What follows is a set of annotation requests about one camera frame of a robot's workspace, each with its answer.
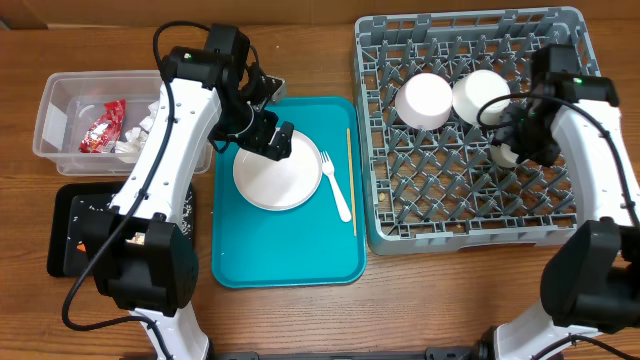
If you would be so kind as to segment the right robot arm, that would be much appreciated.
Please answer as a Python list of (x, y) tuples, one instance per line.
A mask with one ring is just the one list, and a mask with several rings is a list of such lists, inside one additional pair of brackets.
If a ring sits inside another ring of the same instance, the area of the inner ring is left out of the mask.
[(558, 359), (639, 325), (639, 184), (613, 82), (582, 74), (574, 47), (559, 44), (532, 55), (531, 80), (526, 106), (493, 126), (492, 155), (502, 165), (562, 157), (577, 229), (544, 268), (539, 301), (488, 332), (479, 359)]

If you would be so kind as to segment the small bowl with nuts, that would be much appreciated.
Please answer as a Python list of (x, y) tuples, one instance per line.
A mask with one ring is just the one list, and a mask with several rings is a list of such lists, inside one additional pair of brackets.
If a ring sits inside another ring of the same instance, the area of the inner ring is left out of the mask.
[(435, 130), (449, 119), (452, 101), (452, 88), (447, 81), (433, 73), (420, 73), (398, 90), (395, 109), (408, 126)]

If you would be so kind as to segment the white napkin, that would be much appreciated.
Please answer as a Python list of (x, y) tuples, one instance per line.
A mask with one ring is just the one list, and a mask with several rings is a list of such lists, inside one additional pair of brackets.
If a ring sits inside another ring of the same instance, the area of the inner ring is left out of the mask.
[(139, 126), (145, 131), (149, 132), (153, 127), (157, 112), (159, 108), (159, 102), (155, 101), (148, 106), (149, 114), (139, 123)]
[(124, 141), (117, 141), (114, 152), (124, 163), (135, 164), (144, 148), (148, 133), (140, 127), (134, 127), (125, 133)]

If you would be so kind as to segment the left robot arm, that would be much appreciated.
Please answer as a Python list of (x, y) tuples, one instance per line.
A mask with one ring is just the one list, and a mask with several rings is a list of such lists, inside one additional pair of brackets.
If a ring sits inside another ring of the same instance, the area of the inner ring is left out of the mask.
[(181, 218), (200, 151), (218, 140), (271, 160), (291, 153), (293, 126), (277, 124), (270, 102), (285, 82), (238, 50), (175, 47), (160, 59), (160, 104), (149, 138), (108, 209), (81, 223), (89, 263), (81, 274), (137, 322), (160, 359), (211, 359), (213, 345), (191, 303), (199, 273)]

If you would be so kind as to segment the white plastic cup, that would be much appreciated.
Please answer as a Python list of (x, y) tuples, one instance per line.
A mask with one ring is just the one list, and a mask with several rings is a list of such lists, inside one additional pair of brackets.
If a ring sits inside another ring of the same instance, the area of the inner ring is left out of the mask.
[(492, 160), (499, 166), (504, 168), (514, 168), (518, 165), (518, 155), (511, 151), (508, 144), (490, 147)]

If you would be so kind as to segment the red snack wrapper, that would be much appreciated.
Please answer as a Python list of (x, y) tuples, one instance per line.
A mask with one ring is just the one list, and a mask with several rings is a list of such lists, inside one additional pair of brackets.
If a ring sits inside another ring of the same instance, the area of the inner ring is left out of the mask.
[(119, 140), (126, 100), (121, 99), (104, 104), (104, 114), (85, 133), (78, 150), (81, 153), (110, 153)]

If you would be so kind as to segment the pile of rice and nuts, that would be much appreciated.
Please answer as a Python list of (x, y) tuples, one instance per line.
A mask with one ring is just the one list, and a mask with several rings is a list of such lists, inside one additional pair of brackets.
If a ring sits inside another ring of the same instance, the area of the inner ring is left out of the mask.
[[(108, 210), (113, 197), (113, 193), (98, 193), (77, 195), (72, 199), (67, 225), (67, 234), (64, 236), (65, 244), (67, 246), (76, 248), (78, 244), (82, 243), (80, 240), (80, 217), (90, 210), (98, 212)], [(193, 241), (195, 222), (194, 210), (195, 193), (192, 188), (189, 188), (184, 200), (180, 225), (182, 233), (189, 241)]]

